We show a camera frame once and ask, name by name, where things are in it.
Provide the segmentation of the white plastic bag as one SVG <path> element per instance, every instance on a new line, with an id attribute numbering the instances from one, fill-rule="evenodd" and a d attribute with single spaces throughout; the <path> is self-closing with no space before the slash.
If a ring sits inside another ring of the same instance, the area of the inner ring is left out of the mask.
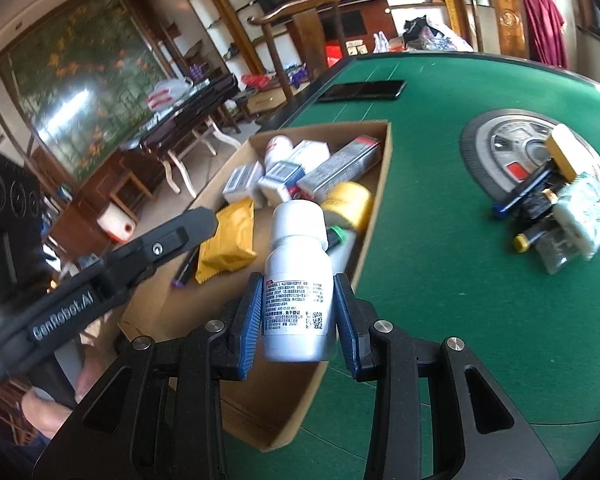
<path id="1" fill-rule="evenodd" d="M 152 112 L 161 112 L 187 96 L 194 88 L 189 78 L 171 78 L 159 81 L 147 97 L 147 106 Z"/>

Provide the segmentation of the grey red long box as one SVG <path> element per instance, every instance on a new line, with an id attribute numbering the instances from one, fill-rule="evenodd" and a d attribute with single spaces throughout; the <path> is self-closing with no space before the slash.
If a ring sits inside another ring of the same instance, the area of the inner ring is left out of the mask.
<path id="1" fill-rule="evenodd" d="M 358 182 L 381 160 L 381 143 L 369 136 L 358 136 L 298 182 L 307 200 L 321 203 L 339 183 Z"/>

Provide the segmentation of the white barcode medicine box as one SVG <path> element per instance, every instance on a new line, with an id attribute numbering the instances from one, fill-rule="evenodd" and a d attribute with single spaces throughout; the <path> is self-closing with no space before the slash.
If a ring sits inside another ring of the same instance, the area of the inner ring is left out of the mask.
<path id="1" fill-rule="evenodd" d="M 224 200 L 232 204 L 251 198 L 254 208 L 261 209 L 265 205 L 265 198 L 259 186 L 263 176 L 264 169 L 260 162 L 250 162 L 235 168 L 223 188 Z"/>

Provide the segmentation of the purple cap black pen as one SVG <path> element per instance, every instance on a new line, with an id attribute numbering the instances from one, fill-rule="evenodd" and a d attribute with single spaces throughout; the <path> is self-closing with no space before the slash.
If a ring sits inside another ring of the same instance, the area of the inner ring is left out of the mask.
<path id="1" fill-rule="evenodd" d="M 195 247 L 185 257 L 180 267 L 176 271 L 171 285 L 176 288 L 183 288 L 193 278 L 198 266 L 199 248 Z"/>

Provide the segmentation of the black blue marker pen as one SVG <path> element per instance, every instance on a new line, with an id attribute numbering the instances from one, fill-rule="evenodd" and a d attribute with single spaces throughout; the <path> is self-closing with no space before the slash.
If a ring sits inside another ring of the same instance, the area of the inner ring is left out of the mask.
<path id="1" fill-rule="evenodd" d="M 549 162 L 534 170 L 527 179 L 518 183 L 505 197 L 501 203 L 492 206 L 492 214 L 495 218 L 506 218 L 518 210 L 522 202 L 541 184 L 543 184 L 555 172 L 554 166 Z"/>

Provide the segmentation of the wooden chair near table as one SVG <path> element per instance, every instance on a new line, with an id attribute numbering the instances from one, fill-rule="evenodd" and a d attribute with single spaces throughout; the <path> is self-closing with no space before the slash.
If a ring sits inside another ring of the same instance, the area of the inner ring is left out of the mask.
<path id="1" fill-rule="evenodd" d="M 278 82 L 283 88 L 287 101 L 294 97 L 294 92 L 275 44 L 273 26 L 279 21 L 291 22 L 291 36 L 300 44 L 300 56 L 306 63 L 309 81 L 314 81 L 329 69 L 324 27 L 320 18 L 321 8 L 329 8 L 332 12 L 340 53 L 343 58 L 349 56 L 341 21 L 340 3 L 342 0 L 292 0 L 278 6 L 270 13 L 248 18 L 249 25 L 262 28 Z"/>

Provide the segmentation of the yellow tape roll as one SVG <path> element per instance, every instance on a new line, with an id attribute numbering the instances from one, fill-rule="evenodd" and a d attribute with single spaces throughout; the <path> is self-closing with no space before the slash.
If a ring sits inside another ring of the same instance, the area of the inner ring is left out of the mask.
<path id="1" fill-rule="evenodd" d="M 322 201 L 326 226 L 362 234 L 370 223 L 374 204 L 373 193 L 365 186 L 347 181 L 338 183 Z"/>

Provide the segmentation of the green cap black pen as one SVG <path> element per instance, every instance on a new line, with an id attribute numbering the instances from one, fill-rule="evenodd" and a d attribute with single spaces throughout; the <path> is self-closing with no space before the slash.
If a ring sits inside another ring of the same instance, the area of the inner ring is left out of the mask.
<path id="1" fill-rule="evenodd" d="M 335 247 L 341 245 L 348 238 L 347 231 L 340 226 L 328 226 L 326 228 L 327 235 L 327 249 L 326 252 L 334 249 Z"/>

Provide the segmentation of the yellow foil packet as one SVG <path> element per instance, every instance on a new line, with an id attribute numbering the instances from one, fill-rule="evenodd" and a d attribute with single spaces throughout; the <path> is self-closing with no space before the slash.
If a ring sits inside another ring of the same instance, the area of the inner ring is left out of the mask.
<path id="1" fill-rule="evenodd" d="M 253 249 L 254 203 L 251 198 L 228 204 L 216 214 L 218 228 L 199 249 L 195 280 L 204 284 L 223 272 L 235 272 L 257 258 Z"/>

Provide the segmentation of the blue white medicine box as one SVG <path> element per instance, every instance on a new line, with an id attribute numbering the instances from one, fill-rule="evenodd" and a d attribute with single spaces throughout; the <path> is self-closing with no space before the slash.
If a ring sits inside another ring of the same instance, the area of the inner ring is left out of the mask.
<path id="1" fill-rule="evenodd" d="M 298 182 L 330 157 L 325 142 L 303 140 L 288 155 L 274 162 L 259 180 L 268 206 L 277 207 L 299 195 Z"/>

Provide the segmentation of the white bottle red label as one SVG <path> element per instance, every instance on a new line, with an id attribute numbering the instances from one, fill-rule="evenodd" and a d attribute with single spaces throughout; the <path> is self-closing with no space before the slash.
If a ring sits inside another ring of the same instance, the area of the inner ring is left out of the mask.
<path id="1" fill-rule="evenodd" d="M 288 136 L 273 136 L 266 144 L 264 155 L 264 169 L 269 172 L 275 164 L 286 160 L 292 151 L 294 144 Z"/>

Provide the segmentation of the wooden chair with carving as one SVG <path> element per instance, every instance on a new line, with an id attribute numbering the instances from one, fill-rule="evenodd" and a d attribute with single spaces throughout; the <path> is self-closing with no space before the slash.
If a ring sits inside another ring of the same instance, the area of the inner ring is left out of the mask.
<path id="1" fill-rule="evenodd" d="M 467 0 L 480 53 L 530 58 L 524 0 Z"/>

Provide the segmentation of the white medicine bottle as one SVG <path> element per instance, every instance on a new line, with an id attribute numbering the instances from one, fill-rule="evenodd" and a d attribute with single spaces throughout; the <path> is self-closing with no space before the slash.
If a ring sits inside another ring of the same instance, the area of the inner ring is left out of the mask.
<path id="1" fill-rule="evenodd" d="M 264 268 L 263 355 L 271 362 L 328 361 L 336 344 L 334 274 L 324 212 L 290 200 L 273 212 Z"/>

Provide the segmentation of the dark red hanging cloth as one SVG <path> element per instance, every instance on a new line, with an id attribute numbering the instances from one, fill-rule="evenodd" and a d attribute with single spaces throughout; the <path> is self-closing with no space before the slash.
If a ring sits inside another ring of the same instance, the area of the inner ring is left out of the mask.
<path id="1" fill-rule="evenodd" d="M 532 61 L 567 68 L 568 56 L 562 26 L 565 20 L 554 0 L 522 0 L 527 14 Z"/>

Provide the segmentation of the black smartphone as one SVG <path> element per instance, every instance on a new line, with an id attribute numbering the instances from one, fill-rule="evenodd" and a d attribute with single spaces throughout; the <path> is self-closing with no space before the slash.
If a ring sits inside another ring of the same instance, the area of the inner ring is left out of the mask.
<path id="1" fill-rule="evenodd" d="M 405 80 L 378 80 L 335 84 L 321 94 L 318 102 L 394 101 L 406 87 Z"/>

